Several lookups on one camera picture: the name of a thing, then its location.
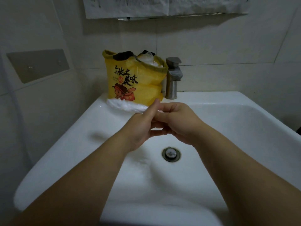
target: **yellow plastic bag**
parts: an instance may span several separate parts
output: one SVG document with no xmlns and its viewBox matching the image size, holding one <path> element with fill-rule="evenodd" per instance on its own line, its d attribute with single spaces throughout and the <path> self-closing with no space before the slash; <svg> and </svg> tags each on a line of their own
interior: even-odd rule
<svg viewBox="0 0 301 226">
<path fill-rule="evenodd" d="M 153 54 L 154 65 L 139 60 L 147 51 L 135 56 L 132 52 L 114 53 L 104 50 L 108 76 L 108 99 L 116 98 L 149 106 L 155 98 L 163 99 L 161 82 L 168 66 Z"/>
</svg>

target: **faucet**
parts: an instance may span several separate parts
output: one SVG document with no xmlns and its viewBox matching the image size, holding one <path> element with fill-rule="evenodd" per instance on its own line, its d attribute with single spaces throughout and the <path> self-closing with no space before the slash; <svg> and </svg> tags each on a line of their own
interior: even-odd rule
<svg viewBox="0 0 301 226">
<path fill-rule="evenodd" d="M 177 82 L 181 81 L 183 73 L 179 68 L 179 64 L 182 61 L 178 57 L 166 58 L 166 64 L 168 65 L 168 72 L 166 77 L 166 95 L 167 99 L 177 98 Z"/>
</svg>

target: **sink basin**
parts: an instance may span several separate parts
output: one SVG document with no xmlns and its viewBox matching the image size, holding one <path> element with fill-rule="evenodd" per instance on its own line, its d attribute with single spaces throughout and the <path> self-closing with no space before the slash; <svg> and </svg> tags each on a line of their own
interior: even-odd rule
<svg viewBox="0 0 301 226">
<path fill-rule="evenodd" d="M 18 187 L 24 210 L 48 187 L 117 132 L 131 114 L 112 109 L 102 95 L 49 149 Z M 301 136 L 239 92 L 181 92 L 207 124 L 255 160 L 301 189 Z M 180 151 L 168 162 L 162 151 Z M 140 225 L 230 225 L 227 206 L 196 150 L 172 135 L 153 137 L 126 157 L 101 221 Z"/>
</svg>

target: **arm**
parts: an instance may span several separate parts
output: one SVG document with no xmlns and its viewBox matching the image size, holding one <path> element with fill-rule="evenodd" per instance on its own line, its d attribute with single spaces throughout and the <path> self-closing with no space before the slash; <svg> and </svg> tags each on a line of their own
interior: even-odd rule
<svg viewBox="0 0 301 226">
<path fill-rule="evenodd" d="M 301 225 L 301 192 L 252 159 L 182 103 L 161 103 L 155 119 L 193 145 L 239 225 Z"/>
<path fill-rule="evenodd" d="M 125 126 L 41 194 L 12 225 L 96 225 L 127 153 L 161 135 L 152 122 L 160 101 Z"/>
</svg>

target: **forearm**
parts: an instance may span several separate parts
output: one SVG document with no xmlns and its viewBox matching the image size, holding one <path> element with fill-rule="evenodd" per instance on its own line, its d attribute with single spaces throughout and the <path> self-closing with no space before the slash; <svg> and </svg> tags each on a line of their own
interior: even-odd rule
<svg viewBox="0 0 301 226">
<path fill-rule="evenodd" d="M 213 128 L 205 125 L 197 136 L 195 148 L 240 224 L 300 223 L 297 212 L 301 208 L 299 190 Z"/>
<path fill-rule="evenodd" d="M 18 225 L 95 225 L 127 148 L 116 133 L 25 209 Z"/>
</svg>

